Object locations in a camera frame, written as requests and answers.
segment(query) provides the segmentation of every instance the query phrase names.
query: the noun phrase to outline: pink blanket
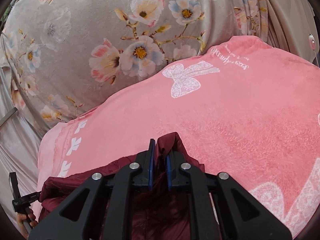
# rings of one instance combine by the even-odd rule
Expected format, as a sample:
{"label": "pink blanket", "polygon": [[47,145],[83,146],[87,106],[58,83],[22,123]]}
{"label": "pink blanket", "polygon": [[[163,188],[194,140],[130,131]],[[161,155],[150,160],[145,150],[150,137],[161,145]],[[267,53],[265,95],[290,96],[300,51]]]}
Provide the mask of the pink blanket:
{"label": "pink blanket", "polygon": [[206,172],[230,173],[296,236],[320,203],[319,80],[302,58],[233,37],[50,130],[38,190],[49,176],[104,166],[176,131]]}

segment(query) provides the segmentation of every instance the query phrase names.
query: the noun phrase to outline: hand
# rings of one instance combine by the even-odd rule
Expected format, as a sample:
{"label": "hand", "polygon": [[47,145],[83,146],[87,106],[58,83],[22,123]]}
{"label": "hand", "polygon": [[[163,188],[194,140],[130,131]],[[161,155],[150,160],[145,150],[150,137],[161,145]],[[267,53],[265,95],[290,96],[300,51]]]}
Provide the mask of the hand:
{"label": "hand", "polygon": [[[29,211],[30,211],[30,214],[28,215],[28,217],[29,217],[31,220],[33,220],[33,221],[30,223],[30,225],[31,225],[32,227],[35,227],[35,226],[38,224],[38,222],[36,221],[36,216],[33,214],[33,210],[32,210],[32,209],[29,209]],[[19,214],[19,213],[17,214],[16,221],[17,221],[17,223],[18,223],[18,227],[19,227],[20,233],[23,235],[23,237],[24,237],[25,239],[28,239],[29,233],[27,232],[26,228],[25,228],[24,225],[23,225],[23,222],[24,222],[24,220],[26,220],[26,219],[27,219],[27,216],[26,216],[26,215],[24,215],[24,214]]]}

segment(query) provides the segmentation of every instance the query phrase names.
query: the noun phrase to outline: silver bolt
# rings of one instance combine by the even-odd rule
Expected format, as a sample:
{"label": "silver bolt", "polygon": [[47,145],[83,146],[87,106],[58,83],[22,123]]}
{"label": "silver bolt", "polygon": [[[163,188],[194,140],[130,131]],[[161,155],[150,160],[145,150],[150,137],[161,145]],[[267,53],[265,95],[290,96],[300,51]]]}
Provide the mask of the silver bolt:
{"label": "silver bolt", "polygon": [[229,174],[226,172],[220,172],[219,173],[219,178],[220,179],[229,179]]}
{"label": "silver bolt", "polygon": [[181,168],[183,170],[188,170],[191,168],[191,164],[190,163],[183,163],[183,164],[181,164]]}
{"label": "silver bolt", "polygon": [[94,180],[99,180],[99,179],[102,178],[102,174],[96,172],[96,173],[92,174],[91,178],[94,179]]}
{"label": "silver bolt", "polygon": [[140,167],[140,164],[139,163],[130,163],[129,167],[132,170],[136,170],[137,168]]}

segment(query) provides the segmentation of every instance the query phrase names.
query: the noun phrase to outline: yellow flower center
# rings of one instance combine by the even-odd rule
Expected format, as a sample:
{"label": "yellow flower center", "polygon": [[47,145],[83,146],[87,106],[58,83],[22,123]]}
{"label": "yellow flower center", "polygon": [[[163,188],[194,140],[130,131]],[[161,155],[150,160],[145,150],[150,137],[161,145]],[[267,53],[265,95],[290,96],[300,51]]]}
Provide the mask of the yellow flower center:
{"label": "yellow flower center", "polygon": [[32,60],[32,59],[33,59],[33,53],[32,53],[32,51],[30,51],[30,52],[28,53],[28,59],[29,59],[29,60]]}
{"label": "yellow flower center", "polygon": [[136,56],[136,58],[144,59],[147,56],[147,51],[144,47],[140,46],[134,50],[133,55]]}
{"label": "yellow flower center", "polygon": [[142,18],[145,18],[147,16],[147,13],[145,11],[141,11],[139,13],[139,15],[142,17]]}
{"label": "yellow flower center", "polygon": [[51,115],[50,113],[43,113],[41,116],[42,116],[43,119],[50,119],[50,118],[52,118],[52,115]]}
{"label": "yellow flower center", "polygon": [[185,19],[188,19],[192,16],[192,11],[190,11],[189,9],[183,9],[181,13]]}

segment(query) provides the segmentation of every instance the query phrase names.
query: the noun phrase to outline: dark red jacket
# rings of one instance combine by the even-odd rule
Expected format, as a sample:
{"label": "dark red jacket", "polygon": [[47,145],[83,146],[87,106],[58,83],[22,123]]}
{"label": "dark red jacket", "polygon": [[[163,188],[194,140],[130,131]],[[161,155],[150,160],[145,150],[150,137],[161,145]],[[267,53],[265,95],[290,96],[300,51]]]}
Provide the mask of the dark red jacket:
{"label": "dark red jacket", "polygon": [[[170,150],[183,153],[188,163],[204,172],[204,165],[188,156],[179,135],[170,133],[160,137],[155,149],[155,184],[151,192],[133,200],[132,240],[187,240],[190,239],[188,199],[185,194],[170,193],[167,189],[164,158]],[[109,175],[133,162],[136,156],[120,158],[107,166],[67,178],[49,177],[43,185],[40,202],[41,221],[53,211],[74,189],[93,173]]]}

